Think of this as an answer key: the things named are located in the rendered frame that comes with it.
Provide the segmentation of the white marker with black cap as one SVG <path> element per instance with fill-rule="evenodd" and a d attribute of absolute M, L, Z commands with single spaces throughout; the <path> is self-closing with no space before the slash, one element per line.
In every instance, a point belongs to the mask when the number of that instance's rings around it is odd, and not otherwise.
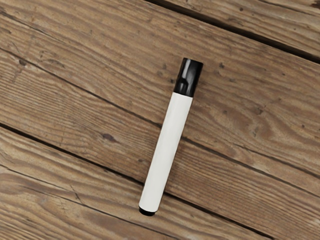
<path fill-rule="evenodd" d="M 152 217 L 159 209 L 203 65 L 182 60 L 138 204 L 144 216 Z"/>

